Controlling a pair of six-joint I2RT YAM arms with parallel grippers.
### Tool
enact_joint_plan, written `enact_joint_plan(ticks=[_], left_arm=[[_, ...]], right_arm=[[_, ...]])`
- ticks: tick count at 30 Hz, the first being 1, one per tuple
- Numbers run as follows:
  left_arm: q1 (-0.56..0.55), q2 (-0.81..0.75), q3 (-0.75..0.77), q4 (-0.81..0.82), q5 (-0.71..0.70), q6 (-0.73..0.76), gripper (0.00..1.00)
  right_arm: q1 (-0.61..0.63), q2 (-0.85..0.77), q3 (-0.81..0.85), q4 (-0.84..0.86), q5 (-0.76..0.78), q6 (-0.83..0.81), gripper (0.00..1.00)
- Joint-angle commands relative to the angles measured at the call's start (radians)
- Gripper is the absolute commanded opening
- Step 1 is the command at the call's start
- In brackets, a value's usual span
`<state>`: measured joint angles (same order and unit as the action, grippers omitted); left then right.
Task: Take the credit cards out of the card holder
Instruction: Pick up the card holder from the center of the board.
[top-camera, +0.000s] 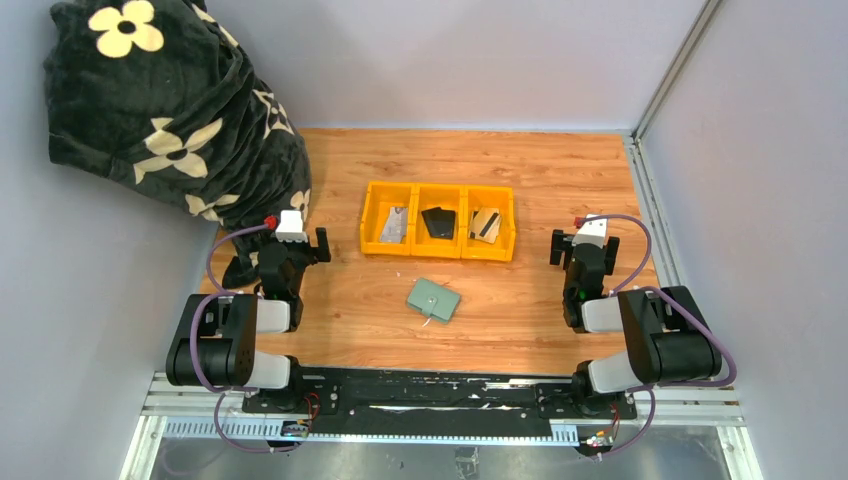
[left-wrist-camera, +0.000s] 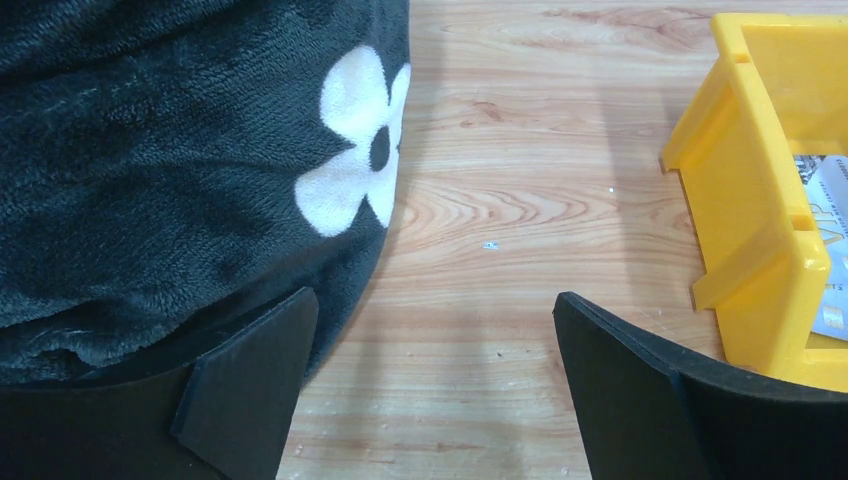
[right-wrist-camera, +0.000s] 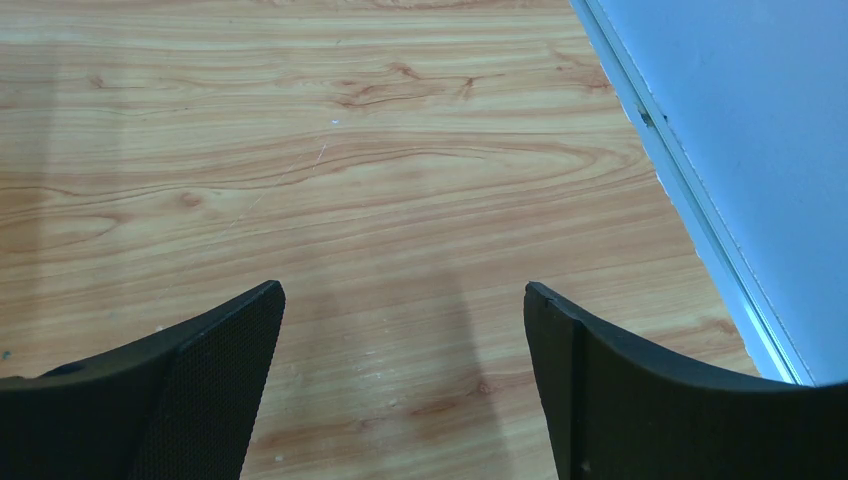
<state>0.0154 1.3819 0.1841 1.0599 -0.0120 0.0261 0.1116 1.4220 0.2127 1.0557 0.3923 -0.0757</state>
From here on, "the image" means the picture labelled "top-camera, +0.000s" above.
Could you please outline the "green card holder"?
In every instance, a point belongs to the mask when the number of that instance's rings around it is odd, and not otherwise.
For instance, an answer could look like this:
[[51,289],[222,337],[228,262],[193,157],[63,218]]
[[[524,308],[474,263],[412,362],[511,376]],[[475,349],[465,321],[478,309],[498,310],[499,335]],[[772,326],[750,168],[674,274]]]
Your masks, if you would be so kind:
[[461,296],[433,281],[419,278],[406,299],[406,305],[423,315],[428,321],[447,324],[454,316]]

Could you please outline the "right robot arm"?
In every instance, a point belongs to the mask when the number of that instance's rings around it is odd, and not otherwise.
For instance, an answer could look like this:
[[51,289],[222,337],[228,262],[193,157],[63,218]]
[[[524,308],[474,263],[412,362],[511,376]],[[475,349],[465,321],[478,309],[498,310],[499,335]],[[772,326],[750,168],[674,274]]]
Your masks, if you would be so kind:
[[580,363],[571,379],[572,401],[597,410],[630,389],[708,380],[723,368],[707,325],[685,286],[659,292],[609,294],[604,279],[613,270],[619,240],[551,234],[550,264],[565,272],[563,317],[579,334],[620,332],[624,351]]

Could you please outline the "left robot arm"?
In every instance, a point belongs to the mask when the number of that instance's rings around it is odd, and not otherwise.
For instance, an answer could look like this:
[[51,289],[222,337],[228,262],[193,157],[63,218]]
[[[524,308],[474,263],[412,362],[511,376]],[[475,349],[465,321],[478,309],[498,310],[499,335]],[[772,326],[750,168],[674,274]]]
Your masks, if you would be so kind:
[[166,355],[171,385],[204,387],[212,393],[250,392],[262,406],[284,412],[315,404],[295,357],[257,347],[260,333],[298,329],[304,274],[313,265],[331,261],[326,229],[318,227],[315,234],[315,246],[306,234],[264,245],[258,254],[256,292],[218,290],[187,298]]

